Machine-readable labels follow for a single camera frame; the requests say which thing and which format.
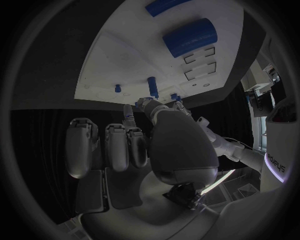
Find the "blue cylinder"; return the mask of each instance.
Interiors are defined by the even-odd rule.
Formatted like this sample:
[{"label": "blue cylinder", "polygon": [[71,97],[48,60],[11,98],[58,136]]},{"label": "blue cylinder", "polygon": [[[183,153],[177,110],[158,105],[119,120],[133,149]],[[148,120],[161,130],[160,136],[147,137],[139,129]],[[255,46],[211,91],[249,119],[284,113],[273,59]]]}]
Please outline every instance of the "blue cylinder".
[{"label": "blue cylinder", "polygon": [[117,84],[117,85],[115,86],[114,91],[115,91],[116,93],[120,93],[120,92],[122,91],[119,84]]},{"label": "blue cylinder", "polygon": [[162,39],[173,57],[177,58],[195,49],[216,43],[218,35],[211,21],[202,18],[168,33]]},{"label": "blue cylinder", "polygon": [[156,85],[156,80],[154,76],[151,76],[148,78],[148,85],[149,85],[149,91],[150,91],[150,96],[155,97],[156,99],[159,98],[159,92],[158,92],[158,87]]},{"label": "blue cylinder", "polygon": [[177,93],[171,94],[171,99],[176,100],[178,98]]},{"label": "blue cylinder", "polygon": [[183,4],[188,1],[191,0],[156,0],[154,2],[151,2],[145,8],[151,14],[152,17],[155,17],[158,14],[161,14],[162,12],[173,8],[174,6]]}]

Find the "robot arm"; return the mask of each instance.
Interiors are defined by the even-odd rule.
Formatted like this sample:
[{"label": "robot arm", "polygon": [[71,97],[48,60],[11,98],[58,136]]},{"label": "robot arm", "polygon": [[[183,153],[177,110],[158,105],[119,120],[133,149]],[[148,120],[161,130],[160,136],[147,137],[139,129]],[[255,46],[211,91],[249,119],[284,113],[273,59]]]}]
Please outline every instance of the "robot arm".
[{"label": "robot arm", "polygon": [[255,151],[245,149],[245,146],[239,142],[229,142],[218,134],[215,134],[207,127],[210,122],[204,117],[200,117],[197,123],[209,138],[218,157],[225,155],[228,159],[234,162],[241,161],[250,168],[258,171],[259,173],[262,172],[264,163],[263,155]]}]

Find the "purple light strip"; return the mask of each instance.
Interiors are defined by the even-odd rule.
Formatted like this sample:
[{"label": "purple light strip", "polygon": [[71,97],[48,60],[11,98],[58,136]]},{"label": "purple light strip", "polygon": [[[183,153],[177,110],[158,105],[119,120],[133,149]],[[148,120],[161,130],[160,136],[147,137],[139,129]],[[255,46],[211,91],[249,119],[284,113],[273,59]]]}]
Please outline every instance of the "purple light strip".
[{"label": "purple light strip", "polygon": [[272,172],[272,174],[280,181],[280,182],[284,182],[284,180],[278,176],[278,174],[272,169],[272,167],[270,166],[270,164],[268,163],[268,157],[267,157],[267,153],[265,153],[264,155],[264,162],[267,166],[267,168]]}]

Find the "light fixture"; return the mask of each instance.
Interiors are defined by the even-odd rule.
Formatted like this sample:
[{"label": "light fixture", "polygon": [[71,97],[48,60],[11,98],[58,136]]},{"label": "light fixture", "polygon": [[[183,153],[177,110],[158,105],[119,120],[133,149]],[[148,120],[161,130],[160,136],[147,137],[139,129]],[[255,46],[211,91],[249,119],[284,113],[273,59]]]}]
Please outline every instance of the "light fixture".
[{"label": "light fixture", "polygon": [[235,171],[235,169],[230,170],[229,172],[227,172],[224,176],[222,176],[218,181],[216,181],[214,184],[210,185],[209,187],[205,188],[202,192],[201,195],[206,194],[207,192],[209,192],[210,190],[214,189],[216,186],[218,186],[220,183],[222,183],[226,178],[228,178],[233,172]]},{"label": "light fixture", "polygon": [[264,162],[267,166],[267,168],[272,172],[272,174],[280,181],[280,182],[284,182],[284,180],[272,169],[272,167],[270,166],[270,164],[268,163],[268,155],[267,153],[265,153],[264,155]]}]

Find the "cable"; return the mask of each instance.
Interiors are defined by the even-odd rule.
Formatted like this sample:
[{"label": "cable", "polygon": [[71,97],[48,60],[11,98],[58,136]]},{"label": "cable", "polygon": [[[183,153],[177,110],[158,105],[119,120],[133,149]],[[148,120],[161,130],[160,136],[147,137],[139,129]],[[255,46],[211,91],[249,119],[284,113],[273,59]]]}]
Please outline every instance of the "cable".
[{"label": "cable", "polygon": [[234,138],[232,138],[232,137],[226,137],[226,136],[223,136],[223,138],[224,138],[224,139],[231,139],[231,140],[234,140],[234,141],[236,141],[236,142],[238,142],[238,143],[240,143],[240,144],[243,144],[243,145],[245,145],[246,147],[252,149],[253,151],[259,153],[260,155],[265,156],[264,154],[261,154],[258,150],[254,149],[253,147],[251,147],[251,146],[249,146],[249,145],[247,145],[247,144],[245,144],[245,143],[243,143],[243,142],[241,142],[241,141],[238,141],[238,140],[236,140],[236,139],[234,139]]}]

